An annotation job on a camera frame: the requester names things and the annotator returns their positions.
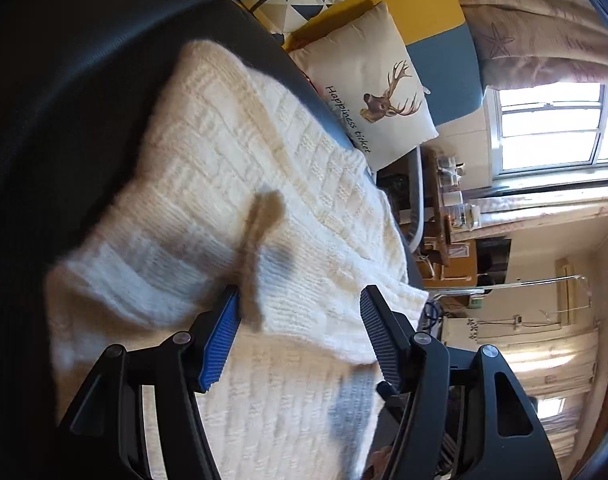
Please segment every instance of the small window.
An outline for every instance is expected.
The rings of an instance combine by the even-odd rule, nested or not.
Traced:
[[[495,176],[608,165],[608,85],[492,91],[488,108]]]
[[[542,399],[538,401],[538,419],[543,420],[552,416],[559,415],[564,410],[566,399]]]

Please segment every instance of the white knitted sweater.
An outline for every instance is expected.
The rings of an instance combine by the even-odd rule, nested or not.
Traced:
[[[187,45],[133,180],[47,278],[60,415],[105,346],[158,344],[239,283],[244,323],[198,396],[222,478],[359,477],[378,408],[359,293],[412,322],[426,299],[365,168],[281,84]]]

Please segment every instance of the blue cushion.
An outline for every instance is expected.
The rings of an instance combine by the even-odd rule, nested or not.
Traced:
[[[478,56],[468,25],[406,46],[422,85],[435,126],[459,119],[482,104]]]

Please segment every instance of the beige curtain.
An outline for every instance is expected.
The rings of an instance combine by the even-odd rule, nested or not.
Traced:
[[[588,0],[459,0],[494,89],[608,83],[608,28]]]
[[[542,332],[535,342],[493,343],[515,373],[529,396],[539,400],[562,398],[566,402],[559,415],[542,420],[557,459],[573,450],[584,399],[591,391],[598,350],[598,330],[578,330],[571,335]]]
[[[451,240],[504,235],[521,229],[608,216],[608,186],[469,200],[481,211],[480,227]]]

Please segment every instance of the deer head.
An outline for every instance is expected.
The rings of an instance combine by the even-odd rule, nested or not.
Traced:
[[[396,115],[408,116],[416,113],[422,106],[422,101],[417,101],[417,93],[413,97],[411,106],[406,110],[408,99],[404,102],[402,107],[395,107],[391,104],[390,99],[393,97],[393,92],[397,88],[399,81],[404,77],[412,77],[411,74],[407,74],[406,70],[408,65],[405,61],[399,61],[393,65],[393,80],[390,78],[390,72],[386,76],[388,79],[388,89],[384,91],[382,97],[377,97],[371,94],[364,94],[364,102],[367,108],[360,110],[360,115],[369,121],[369,123],[375,123],[384,117],[394,117]]]

